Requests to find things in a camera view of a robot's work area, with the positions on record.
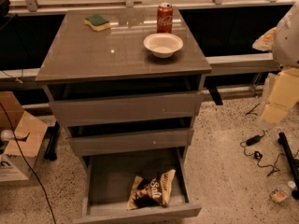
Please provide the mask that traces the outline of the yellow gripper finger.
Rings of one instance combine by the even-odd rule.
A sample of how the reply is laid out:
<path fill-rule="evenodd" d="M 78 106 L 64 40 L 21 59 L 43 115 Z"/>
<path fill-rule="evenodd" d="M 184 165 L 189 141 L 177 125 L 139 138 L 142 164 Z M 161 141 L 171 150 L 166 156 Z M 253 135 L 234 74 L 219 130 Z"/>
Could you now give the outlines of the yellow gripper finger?
<path fill-rule="evenodd" d="M 274 43 L 274 35 L 276 29 L 276 27 L 271 28 L 266 33 L 261 35 L 258 39 L 254 41 L 252 47 L 259 51 L 271 51 Z"/>
<path fill-rule="evenodd" d="M 265 104 L 260 115 L 264 126 L 281 122 L 299 102 L 299 69 L 288 68 L 277 75 L 270 74 L 264 87 Z"/>

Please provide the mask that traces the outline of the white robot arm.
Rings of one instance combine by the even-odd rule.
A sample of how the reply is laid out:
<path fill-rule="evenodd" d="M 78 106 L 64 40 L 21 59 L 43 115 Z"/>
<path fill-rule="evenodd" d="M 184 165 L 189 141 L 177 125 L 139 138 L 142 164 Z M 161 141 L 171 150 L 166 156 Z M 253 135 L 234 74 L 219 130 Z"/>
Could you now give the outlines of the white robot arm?
<path fill-rule="evenodd" d="M 268 76 L 263 88 L 263 108 L 258 121 L 263 128 L 270 129 L 299 102 L 299 2 L 252 47 L 271 51 L 273 60 L 283 66 L 277 75 Z"/>

